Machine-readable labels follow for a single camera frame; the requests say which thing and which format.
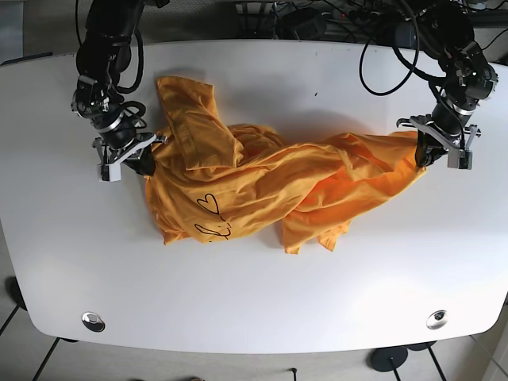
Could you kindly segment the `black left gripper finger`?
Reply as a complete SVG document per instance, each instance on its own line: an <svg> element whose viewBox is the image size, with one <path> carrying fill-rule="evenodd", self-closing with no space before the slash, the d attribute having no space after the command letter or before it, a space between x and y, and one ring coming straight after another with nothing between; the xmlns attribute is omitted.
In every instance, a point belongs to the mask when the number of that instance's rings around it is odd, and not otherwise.
<svg viewBox="0 0 508 381"><path fill-rule="evenodd" d="M430 166L439 160L442 156L446 156L448 151L444 148L427 146L425 148L424 165Z"/></svg>
<svg viewBox="0 0 508 381"><path fill-rule="evenodd" d="M418 131L417 147L414 154L415 163L418 167L427 167L433 163L432 149L427 135L422 131Z"/></svg>

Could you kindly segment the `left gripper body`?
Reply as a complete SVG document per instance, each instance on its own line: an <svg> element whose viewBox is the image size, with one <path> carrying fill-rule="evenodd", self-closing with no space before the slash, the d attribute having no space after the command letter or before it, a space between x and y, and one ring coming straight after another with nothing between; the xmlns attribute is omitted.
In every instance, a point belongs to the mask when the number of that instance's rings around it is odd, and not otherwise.
<svg viewBox="0 0 508 381"><path fill-rule="evenodd" d="M440 145L448 151L451 156L466 156L471 152L471 143L475 137L481 137L481 130L477 125L469 125L462 128L458 137L453 137L451 133L445 132L429 115L412 116L410 118L400 118L397 120L398 127L414 127L415 129L430 135Z"/></svg>

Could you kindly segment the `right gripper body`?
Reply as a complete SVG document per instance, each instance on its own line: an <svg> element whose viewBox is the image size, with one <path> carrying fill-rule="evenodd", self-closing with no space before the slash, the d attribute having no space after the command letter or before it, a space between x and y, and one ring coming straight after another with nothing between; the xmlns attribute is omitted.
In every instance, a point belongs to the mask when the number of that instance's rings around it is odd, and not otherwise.
<svg viewBox="0 0 508 381"><path fill-rule="evenodd" d="M102 137L97 137L92 143L96 149L100 164L122 164L134 152L153 144L166 144L167 137L154 133L137 133L123 148L112 148Z"/></svg>

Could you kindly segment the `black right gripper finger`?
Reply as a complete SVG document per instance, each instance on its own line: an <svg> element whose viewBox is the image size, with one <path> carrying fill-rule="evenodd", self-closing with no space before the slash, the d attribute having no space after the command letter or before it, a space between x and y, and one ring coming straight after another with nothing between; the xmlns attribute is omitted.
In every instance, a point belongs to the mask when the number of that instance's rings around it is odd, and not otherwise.
<svg viewBox="0 0 508 381"><path fill-rule="evenodd" d="M125 165L134 170L138 175L153 176L156 165L152 155L152 146L142 148L125 160Z"/></svg>

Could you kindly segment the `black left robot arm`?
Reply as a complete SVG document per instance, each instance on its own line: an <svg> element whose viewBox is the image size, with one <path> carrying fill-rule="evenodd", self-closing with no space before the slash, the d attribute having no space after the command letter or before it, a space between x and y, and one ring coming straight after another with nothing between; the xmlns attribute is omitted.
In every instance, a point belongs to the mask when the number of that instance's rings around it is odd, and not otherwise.
<svg viewBox="0 0 508 381"><path fill-rule="evenodd" d="M397 1L368 43L392 48L408 75L424 80L436 105L431 114L401 118L418 131L415 162L428 167L447 156L450 168L470 170L471 144L481 129L470 122L481 101L495 91L498 75L475 41L471 22L451 1Z"/></svg>

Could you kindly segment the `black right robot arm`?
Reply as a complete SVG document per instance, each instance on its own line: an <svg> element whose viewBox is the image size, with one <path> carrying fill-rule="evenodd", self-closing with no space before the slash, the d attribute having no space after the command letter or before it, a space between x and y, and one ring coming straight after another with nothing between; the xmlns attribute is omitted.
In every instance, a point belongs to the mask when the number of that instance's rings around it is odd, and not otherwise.
<svg viewBox="0 0 508 381"><path fill-rule="evenodd" d="M144 73L144 45L139 29L146 6L164 1L94 1L79 39L79 73L71 109L90 121L98 134L92 143L104 182L116 182L126 166L138 175L155 172L152 145L165 139L147 130L146 107L125 96L135 92Z"/></svg>

